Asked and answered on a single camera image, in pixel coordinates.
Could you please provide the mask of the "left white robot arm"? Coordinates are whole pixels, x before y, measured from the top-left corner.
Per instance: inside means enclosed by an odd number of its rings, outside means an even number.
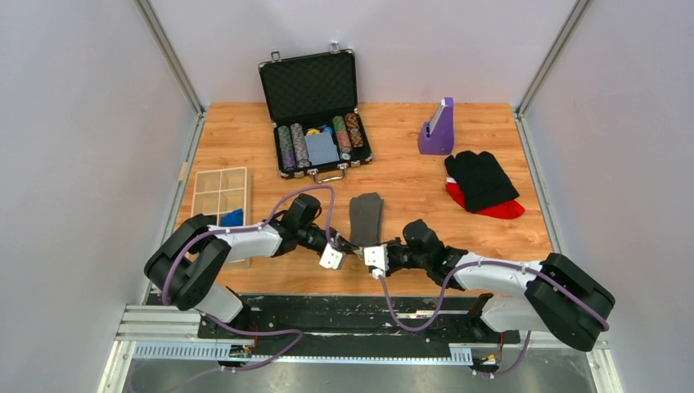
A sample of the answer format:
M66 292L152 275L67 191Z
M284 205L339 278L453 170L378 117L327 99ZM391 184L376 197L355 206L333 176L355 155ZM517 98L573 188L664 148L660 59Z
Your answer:
M231 338L250 330L250 306L232 289L216 283L222 267L254 257L278 257L302 246L319 254L319 264L338 269L346 245L333 228L314 220L322 207L300 193L288 210L249 226L219 227L210 215L187 219L148 259L144 274L162 301L181 311L195 309L219 324Z

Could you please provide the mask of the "grey underwear white waistband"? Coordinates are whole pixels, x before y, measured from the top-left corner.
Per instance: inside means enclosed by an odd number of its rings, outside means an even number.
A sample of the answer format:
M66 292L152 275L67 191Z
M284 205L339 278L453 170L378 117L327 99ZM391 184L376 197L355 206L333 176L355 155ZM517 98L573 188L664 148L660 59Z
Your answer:
M377 192L353 197L349 203L350 241L356 246L375 246L381 240L384 200Z

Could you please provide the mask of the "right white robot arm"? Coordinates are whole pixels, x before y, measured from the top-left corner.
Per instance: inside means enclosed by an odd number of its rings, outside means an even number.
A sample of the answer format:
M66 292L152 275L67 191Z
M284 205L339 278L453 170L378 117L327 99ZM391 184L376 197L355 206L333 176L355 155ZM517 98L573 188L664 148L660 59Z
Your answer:
M406 225L403 235L364 248L370 274L384 280L401 269L422 269L443 290L490 290L467 320L477 341L506 331L548 332L589 352L609 329L615 298L563 254L528 262L485 257L445 245L421 219Z

